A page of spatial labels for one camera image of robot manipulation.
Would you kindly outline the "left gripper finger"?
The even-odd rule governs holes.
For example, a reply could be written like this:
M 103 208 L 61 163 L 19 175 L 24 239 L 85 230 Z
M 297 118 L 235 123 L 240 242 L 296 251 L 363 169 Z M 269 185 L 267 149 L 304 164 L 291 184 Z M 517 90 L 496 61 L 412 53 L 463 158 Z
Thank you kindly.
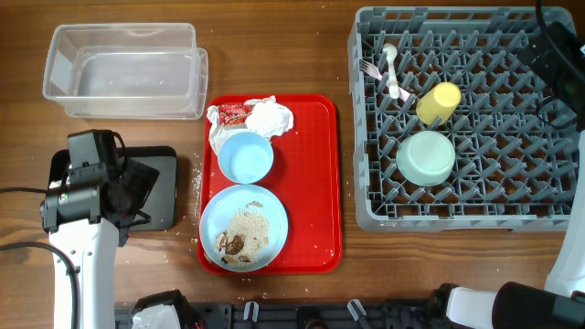
M 140 209 L 138 199 L 122 183 L 104 186 L 106 218 L 118 228 L 130 228 Z
M 137 214 L 146 203 L 159 176 L 159 171 L 130 157 L 124 159 L 119 183 L 122 186 L 122 209 Z

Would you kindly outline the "light blue bowl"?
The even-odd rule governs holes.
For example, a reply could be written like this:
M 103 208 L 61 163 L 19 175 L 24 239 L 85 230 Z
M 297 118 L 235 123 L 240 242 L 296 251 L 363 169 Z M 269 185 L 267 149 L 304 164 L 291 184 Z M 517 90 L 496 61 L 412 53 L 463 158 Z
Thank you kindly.
M 257 133 L 243 132 L 230 136 L 218 153 L 221 173 L 237 184 L 259 182 L 272 168 L 271 143 Z

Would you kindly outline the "light blue plate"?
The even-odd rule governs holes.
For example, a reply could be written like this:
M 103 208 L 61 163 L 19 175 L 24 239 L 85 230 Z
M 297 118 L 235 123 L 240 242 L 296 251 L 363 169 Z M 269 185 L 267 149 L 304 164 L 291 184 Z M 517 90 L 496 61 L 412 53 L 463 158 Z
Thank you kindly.
M 256 185 L 230 186 L 213 196 L 199 223 L 199 241 L 209 260 L 230 272 L 252 272 L 283 250 L 289 221 L 280 199 Z

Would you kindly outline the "red strawberry snack wrapper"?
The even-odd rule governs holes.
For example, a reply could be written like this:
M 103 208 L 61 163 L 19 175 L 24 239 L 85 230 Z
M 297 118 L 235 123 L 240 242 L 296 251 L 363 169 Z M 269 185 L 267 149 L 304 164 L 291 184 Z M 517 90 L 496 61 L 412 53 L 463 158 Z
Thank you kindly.
M 222 104 L 218 106 L 219 123 L 222 126 L 243 124 L 253 107 L 247 104 Z

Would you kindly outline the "white plastic fork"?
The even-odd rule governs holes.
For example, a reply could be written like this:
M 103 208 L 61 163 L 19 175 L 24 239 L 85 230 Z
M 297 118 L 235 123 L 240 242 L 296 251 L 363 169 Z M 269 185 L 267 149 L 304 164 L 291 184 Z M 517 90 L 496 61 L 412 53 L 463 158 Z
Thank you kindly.
M 376 65 L 361 59 L 360 60 L 360 68 L 368 76 L 370 76 L 378 81 L 383 80 L 383 76 L 379 72 L 378 67 Z M 399 91 L 399 98 L 402 101 L 406 101 L 411 96 L 411 94 L 408 91 L 402 89 L 401 87 L 398 87 L 398 91 Z

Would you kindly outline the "white plastic spoon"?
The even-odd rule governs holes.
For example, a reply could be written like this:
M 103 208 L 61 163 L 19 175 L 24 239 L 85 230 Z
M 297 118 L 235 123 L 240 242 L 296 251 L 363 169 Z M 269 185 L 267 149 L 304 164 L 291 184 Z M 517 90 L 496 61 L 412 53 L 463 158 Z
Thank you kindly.
M 394 61 L 398 56 L 398 50 L 393 44 L 386 43 L 383 46 L 383 52 L 386 54 L 388 62 L 388 93 L 392 99 L 396 100 L 400 97 L 399 84 L 394 67 Z

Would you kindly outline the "light green bowl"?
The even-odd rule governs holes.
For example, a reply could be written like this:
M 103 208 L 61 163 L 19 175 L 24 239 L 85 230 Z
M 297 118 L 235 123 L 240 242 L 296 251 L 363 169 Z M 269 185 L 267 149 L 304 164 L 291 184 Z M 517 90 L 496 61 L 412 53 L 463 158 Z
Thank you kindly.
M 400 144 L 396 154 L 400 173 L 417 186 L 436 186 L 445 182 L 455 159 L 452 142 L 434 131 L 411 135 Z

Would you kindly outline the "yellow plastic cup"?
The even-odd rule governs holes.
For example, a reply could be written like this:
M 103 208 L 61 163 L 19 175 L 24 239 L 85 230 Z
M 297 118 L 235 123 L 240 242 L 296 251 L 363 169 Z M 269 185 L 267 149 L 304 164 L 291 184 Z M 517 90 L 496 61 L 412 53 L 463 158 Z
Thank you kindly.
M 440 125 L 442 125 L 451 117 L 461 100 L 462 93 L 455 84 L 442 82 L 418 101 L 416 114 L 427 125 L 431 125 L 437 117 L 440 117 Z

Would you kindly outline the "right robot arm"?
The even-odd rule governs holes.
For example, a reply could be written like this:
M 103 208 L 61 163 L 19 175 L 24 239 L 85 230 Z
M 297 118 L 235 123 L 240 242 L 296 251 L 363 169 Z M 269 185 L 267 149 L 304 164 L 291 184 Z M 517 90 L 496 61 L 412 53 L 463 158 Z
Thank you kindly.
M 516 282 L 498 292 L 443 284 L 420 311 L 424 328 L 582 328 L 584 326 L 584 44 L 559 22 L 523 53 L 528 65 L 577 113 L 580 171 L 569 226 L 543 290 Z

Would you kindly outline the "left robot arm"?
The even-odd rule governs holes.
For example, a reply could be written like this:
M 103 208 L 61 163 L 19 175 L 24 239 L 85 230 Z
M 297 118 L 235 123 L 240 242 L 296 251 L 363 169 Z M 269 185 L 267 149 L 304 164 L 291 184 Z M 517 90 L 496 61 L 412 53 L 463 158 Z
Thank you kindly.
M 150 222 L 142 209 L 159 172 L 131 159 L 114 131 L 73 133 L 68 146 L 69 162 L 50 182 L 40 210 L 49 243 L 60 253 L 55 288 L 73 284 L 70 299 L 56 295 L 54 325 L 113 328 L 116 250 L 130 228 Z

